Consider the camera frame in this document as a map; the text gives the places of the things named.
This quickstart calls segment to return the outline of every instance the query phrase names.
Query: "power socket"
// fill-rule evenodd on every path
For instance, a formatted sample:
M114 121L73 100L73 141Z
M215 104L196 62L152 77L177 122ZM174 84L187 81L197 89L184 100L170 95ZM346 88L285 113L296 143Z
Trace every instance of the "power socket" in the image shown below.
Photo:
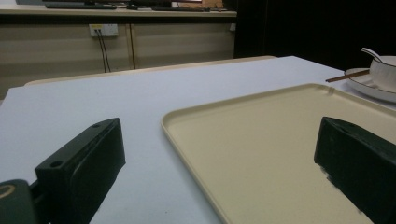
M118 36L119 27L117 24L90 24L90 33L92 37L97 37L95 30L100 31L102 36Z

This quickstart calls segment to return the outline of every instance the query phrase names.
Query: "white table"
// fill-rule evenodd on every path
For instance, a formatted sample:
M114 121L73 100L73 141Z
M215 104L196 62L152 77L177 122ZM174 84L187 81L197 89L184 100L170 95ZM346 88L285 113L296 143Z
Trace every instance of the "white table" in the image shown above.
M32 183L35 167L55 150L95 122L118 117L127 163L92 223L220 223L163 134L162 117L241 95L326 85L325 79L341 75L285 57L11 89L0 106L0 182ZM358 94L345 81L331 85Z

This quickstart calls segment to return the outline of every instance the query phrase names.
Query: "chopsticks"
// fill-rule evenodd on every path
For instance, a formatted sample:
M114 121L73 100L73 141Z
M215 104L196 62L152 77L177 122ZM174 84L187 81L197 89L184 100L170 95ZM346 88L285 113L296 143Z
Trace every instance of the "chopsticks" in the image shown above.
M366 70L362 70L362 71L359 71L359 72L356 72L356 73L351 73L351 74L348 74L348 75L344 75L344 76L341 76L341 77L329 78L326 81L327 82L334 82L334 81L339 81L339 80L343 80L343 79L347 79L347 78L351 78L351 77L361 77L361 76L367 75L369 73L370 73L370 69L366 69Z

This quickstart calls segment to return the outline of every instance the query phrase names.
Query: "plate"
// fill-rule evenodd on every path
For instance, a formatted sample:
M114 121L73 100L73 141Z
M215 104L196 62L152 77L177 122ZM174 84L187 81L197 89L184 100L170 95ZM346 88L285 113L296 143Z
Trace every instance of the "plate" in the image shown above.
M346 70L345 74L348 75L365 69L368 68L352 68ZM396 103L396 92L380 90L378 86L374 84L370 75L365 75L361 77L352 77L348 79L346 82L350 87L365 95L374 97L376 99Z

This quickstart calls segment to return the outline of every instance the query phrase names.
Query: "dark background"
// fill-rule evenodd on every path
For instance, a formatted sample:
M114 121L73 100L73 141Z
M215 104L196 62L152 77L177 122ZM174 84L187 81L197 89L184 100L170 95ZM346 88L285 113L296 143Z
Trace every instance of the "dark background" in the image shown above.
M238 12L235 58L294 55L346 70L369 67L368 48L396 55L394 0L225 0Z

